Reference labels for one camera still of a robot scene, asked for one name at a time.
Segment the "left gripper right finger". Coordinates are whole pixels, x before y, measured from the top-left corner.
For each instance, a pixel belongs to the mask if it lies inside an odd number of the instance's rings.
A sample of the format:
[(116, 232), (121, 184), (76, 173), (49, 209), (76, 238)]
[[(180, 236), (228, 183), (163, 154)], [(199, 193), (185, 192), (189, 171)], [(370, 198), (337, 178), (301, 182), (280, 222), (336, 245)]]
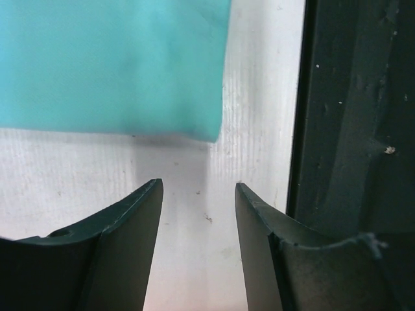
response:
[(244, 183), (235, 211), (250, 310), (413, 310), (414, 234), (335, 240)]

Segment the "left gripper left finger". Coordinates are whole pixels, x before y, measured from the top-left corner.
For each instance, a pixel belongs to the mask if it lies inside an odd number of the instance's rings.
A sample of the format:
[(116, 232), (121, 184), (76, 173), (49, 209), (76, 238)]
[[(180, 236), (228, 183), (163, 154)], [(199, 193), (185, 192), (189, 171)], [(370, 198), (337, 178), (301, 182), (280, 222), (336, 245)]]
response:
[(1, 240), (2, 310), (142, 310), (163, 202), (152, 179), (40, 237)]

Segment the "teal t shirt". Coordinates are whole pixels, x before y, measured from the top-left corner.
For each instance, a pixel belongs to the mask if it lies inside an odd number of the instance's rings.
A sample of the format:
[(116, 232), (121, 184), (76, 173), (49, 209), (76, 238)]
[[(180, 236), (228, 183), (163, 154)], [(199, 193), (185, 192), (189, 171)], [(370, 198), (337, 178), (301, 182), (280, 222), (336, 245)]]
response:
[(1, 126), (217, 140), (229, 1), (2, 1)]

